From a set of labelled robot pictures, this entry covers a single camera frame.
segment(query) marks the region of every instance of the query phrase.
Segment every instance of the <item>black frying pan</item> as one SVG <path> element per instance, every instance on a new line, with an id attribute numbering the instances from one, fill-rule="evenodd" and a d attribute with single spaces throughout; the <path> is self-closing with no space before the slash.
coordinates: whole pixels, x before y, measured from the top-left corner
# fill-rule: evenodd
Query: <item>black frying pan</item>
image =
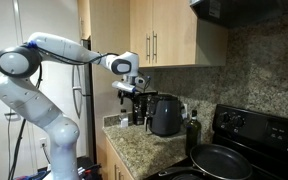
<path id="1" fill-rule="evenodd" d="M 201 144 L 192 148 L 194 167 L 172 167 L 159 172 L 166 176 L 181 171 L 197 171 L 223 180 L 245 180 L 252 175 L 251 164 L 238 152 L 215 144 Z"/>

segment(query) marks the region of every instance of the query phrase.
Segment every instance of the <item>olive oil bottle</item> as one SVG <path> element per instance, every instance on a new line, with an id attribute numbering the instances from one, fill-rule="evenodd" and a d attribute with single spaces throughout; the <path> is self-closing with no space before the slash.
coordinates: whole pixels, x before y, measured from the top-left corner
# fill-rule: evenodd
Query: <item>olive oil bottle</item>
<path id="1" fill-rule="evenodd" d="M 201 144 L 202 125 L 197 120 L 197 110 L 192 110 L 191 120 L 186 124 L 185 154 L 190 156 L 191 149 Z"/>

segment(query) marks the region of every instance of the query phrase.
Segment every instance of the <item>granite countertop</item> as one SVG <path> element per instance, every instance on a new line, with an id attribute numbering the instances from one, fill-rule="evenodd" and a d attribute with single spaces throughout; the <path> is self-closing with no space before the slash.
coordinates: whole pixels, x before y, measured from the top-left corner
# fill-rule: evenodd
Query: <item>granite countertop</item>
<path id="1" fill-rule="evenodd" d="M 185 159 L 184 128 L 173 136 L 159 137 L 144 125 L 120 128 L 117 117 L 104 118 L 106 136 L 134 179 L 144 179 Z"/>

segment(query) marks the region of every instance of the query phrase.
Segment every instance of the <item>black coffee maker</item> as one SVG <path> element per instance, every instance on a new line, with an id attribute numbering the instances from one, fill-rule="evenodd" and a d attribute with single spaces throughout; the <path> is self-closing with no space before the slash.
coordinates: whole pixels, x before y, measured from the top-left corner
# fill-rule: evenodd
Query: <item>black coffee maker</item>
<path id="1" fill-rule="evenodd" d="M 183 118 L 181 102 L 169 94 L 149 96 L 147 99 L 146 127 L 158 136 L 170 136 L 181 129 Z"/>
<path id="2" fill-rule="evenodd" d="M 135 95 L 133 98 L 133 124 L 143 125 L 147 111 L 147 98 L 156 96 L 158 92 L 147 92 Z"/>

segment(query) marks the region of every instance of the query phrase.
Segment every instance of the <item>stove knob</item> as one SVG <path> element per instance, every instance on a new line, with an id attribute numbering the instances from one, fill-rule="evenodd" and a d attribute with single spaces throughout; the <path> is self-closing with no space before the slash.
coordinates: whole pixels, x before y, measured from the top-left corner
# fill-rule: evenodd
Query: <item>stove knob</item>
<path id="1" fill-rule="evenodd" d="M 245 124 L 245 120 L 241 116 L 233 117 L 233 122 L 236 127 L 242 127 Z"/>
<path id="2" fill-rule="evenodd" d="M 227 112 L 221 113 L 218 118 L 222 123 L 228 123 L 231 120 Z"/>

